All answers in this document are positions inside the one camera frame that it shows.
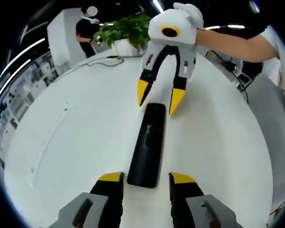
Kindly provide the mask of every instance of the desk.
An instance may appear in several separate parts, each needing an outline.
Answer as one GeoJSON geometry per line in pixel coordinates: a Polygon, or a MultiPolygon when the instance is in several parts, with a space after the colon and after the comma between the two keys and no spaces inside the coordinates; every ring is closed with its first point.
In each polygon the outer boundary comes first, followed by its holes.
{"type": "MultiPolygon", "coordinates": [[[[11,201],[30,226],[50,225],[61,207],[89,192],[101,175],[127,175],[146,104],[169,107],[174,60],[165,59],[142,107],[136,95],[140,58],[127,58],[116,67],[84,66],[36,99],[13,137],[4,178],[11,201]],[[66,103],[72,105],[53,133],[31,187],[28,177],[36,153],[66,103]]],[[[267,221],[272,171],[257,120],[217,68],[201,55],[196,62],[182,103],[167,117],[159,185],[145,189],[125,181],[120,228],[173,227],[171,171],[194,177],[205,194],[233,209],[245,228],[260,228],[267,221]]]]}

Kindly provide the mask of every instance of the green leaves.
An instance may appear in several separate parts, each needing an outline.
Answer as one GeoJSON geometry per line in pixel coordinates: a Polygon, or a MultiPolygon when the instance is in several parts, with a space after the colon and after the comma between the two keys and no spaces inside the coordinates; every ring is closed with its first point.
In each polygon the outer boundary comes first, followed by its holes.
{"type": "Polygon", "coordinates": [[[94,40],[100,36],[110,46],[116,40],[127,38],[133,47],[142,48],[149,40],[149,22],[150,17],[144,14],[121,18],[101,26],[99,32],[94,34],[94,40]]]}

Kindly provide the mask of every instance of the white pot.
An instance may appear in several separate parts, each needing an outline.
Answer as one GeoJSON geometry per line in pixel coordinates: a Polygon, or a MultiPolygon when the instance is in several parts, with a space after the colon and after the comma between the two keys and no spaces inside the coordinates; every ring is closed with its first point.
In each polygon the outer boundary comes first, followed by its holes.
{"type": "Polygon", "coordinates": [[[141,52],[134,48],[128,39],[117,40],[112,44],[112,50],[117,56],[134,57],[142,55],[141,52]]]}

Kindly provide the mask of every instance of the black rectangular object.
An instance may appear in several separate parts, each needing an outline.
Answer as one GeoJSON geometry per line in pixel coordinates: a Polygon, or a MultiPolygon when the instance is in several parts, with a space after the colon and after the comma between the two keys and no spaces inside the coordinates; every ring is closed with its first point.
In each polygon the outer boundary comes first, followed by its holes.
{"type": "Polygon", "coordinates": [[[162,155],[166,108],[165,105],[147,105],[138,134],[127,182],[146,188],[155,188],[162,155]]]}

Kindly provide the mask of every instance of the potted plant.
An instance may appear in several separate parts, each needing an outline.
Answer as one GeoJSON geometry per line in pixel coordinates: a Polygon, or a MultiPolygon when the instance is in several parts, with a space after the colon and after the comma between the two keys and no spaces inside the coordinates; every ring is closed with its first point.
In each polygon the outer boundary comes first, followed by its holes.
{"type": "Polygon", "coordinates": [[[149,22],[145,14],[108,22],[94,34],[94,40],[106,42],[118,56],[139,56],[149,40],[149,22]]]}

